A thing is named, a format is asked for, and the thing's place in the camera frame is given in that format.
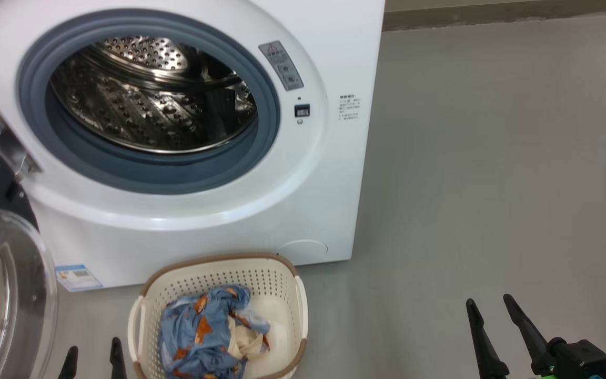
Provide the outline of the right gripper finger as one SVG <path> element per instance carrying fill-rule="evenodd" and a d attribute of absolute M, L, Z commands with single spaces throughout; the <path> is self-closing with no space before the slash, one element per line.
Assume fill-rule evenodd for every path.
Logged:
<path fill-rule="evenodd" d="M 534 374 L 552 370 L 555 363 L 554 358 L 548 353 L 548 342 L 538 331 L 531 319 L 525 314 L 510 294 L 503 295 L 503 302 L 507 307 L 508 314 L 513 324 L 519 329 L 529 356 L 530 367 Z"/>
<path fill-rule="evenodd" d="M 465 303 L 480 378 L 507 378 L 510 371 L 498 358 L 485 332 L 485 321 L 473 299 Z"/>

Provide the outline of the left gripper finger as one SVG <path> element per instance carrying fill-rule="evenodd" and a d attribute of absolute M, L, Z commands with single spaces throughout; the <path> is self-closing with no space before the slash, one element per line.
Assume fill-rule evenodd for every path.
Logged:
<path fill-rule="evenodd" d="M 111 379 L 127 379 L 123 348 L 118 337 L 112 338 L 109 362 L 112 365 Z"/>
<path fill-rule="evenodd" d="M 77 374 L 78 347 L 72 346 L 67 351 L 58 379 L 74 379 Z"/>

